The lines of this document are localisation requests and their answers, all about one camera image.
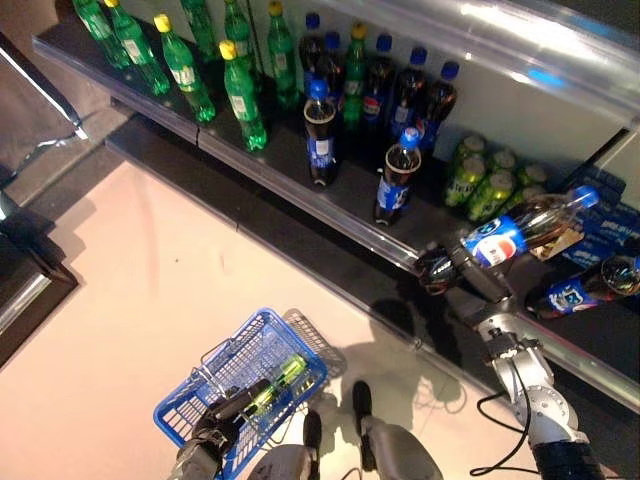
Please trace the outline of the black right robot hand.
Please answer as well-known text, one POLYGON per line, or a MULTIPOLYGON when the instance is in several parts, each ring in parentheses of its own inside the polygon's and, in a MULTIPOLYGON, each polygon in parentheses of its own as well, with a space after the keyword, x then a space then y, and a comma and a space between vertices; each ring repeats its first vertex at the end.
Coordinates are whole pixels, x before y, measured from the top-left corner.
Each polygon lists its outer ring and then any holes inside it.
POLYGON ((413 269, 426 292, 444 295, 454 316, 473 330, 512 296, 501 273, 482 267, 460 243, 433 244, 413 269))

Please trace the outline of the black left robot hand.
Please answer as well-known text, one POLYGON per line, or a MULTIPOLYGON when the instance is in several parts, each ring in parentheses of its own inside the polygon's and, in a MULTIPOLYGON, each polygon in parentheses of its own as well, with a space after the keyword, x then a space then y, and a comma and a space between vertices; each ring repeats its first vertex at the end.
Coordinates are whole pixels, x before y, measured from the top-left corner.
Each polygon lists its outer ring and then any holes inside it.
POLYGON ((237 442, 243 425, 263 408, 259 397, 270 387, 267 379, 258 380, 249 387, 231 387, 207 407, 196 422, 191 438, 204 440, 219 452, 227 452, 237 442))

